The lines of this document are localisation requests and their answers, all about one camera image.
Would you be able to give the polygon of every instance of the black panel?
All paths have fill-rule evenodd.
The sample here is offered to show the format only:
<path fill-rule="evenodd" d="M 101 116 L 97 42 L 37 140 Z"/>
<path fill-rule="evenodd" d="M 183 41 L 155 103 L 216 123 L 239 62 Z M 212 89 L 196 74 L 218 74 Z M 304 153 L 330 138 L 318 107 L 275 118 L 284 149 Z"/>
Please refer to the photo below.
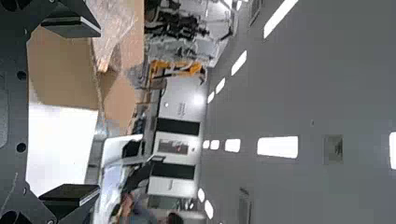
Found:
<path fill-rule="evenodd" d="M 160 139 L 160 145 L 158 146 L 159 152 L 174 153 L 178 155 L 189 154 L 189 145 L 172 140 L 162 140 Z"/>
<path fill-rule="evenodd" d="M 195 166 L 171 163 L 157 163 L 151 175 L 178 179 L 194 179 Z"/>
<path fill-rule="evenodd" d="M 184 121 L 178 119 L 158 119 L 157 131 L 165 133 L 181 133 L 198 136 L 199 122 Z"/>

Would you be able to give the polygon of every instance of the metal plate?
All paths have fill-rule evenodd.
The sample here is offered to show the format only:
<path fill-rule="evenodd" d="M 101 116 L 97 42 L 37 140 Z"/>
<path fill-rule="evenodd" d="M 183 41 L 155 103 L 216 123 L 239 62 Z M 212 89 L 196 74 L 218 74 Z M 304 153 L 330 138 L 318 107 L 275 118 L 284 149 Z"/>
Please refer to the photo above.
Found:
<path fill-rule="evenodd" d="M 3 147 L 6 144 L 7 133 L 8 133 L 8 94 L 5 90 L 0 90 L 0 147 Z"/>

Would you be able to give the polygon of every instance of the person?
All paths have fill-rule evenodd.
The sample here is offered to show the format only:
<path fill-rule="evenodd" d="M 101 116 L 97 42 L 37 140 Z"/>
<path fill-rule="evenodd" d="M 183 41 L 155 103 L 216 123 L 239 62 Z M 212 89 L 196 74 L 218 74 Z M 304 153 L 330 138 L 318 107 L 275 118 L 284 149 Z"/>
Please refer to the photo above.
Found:
<path fill-rule="evenodd" d="M 134 203 L 133 194 L 124 195 L 120 208 L 120 224 L 184 224 L 183 218 L 175 212 L 159 220 L 140 202 Z"/>

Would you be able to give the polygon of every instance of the plastic wrap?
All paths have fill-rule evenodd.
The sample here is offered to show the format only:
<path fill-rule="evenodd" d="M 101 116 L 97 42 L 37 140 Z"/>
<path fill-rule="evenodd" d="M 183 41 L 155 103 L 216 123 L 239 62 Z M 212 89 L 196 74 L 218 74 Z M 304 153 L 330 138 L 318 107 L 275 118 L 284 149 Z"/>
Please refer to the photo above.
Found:
<path fill-rule="evenodd" d="M 134 26 L 134 1 L 143 0 L 87 0 L 93 16 L 102 27 L 102 37 L 92 39 L 94 65 L 105 73 L 113 49 Z"/>

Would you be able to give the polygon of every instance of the black metal part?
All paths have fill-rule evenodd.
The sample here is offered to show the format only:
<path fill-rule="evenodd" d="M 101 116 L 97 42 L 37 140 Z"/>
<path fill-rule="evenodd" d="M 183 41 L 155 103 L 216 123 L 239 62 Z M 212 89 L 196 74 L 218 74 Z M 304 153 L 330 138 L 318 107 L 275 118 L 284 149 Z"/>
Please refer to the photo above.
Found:
<path fill-rule="evenodd" d="M 63 0 L 41 26 L 65 38 L 99 37 L 100 25 L 82 1 Z"/>
<path fill-rule="evenodd" d="M 60 205 L 49 209 L 25 181 L 29 149 L 26 42 L 60 3 L 100 27 L 82 0 L 0 1 L 0 223 L 80 223 L 98 197 L 73 211 Z M 59 219 L 55 208 L 70 213 Z"/>

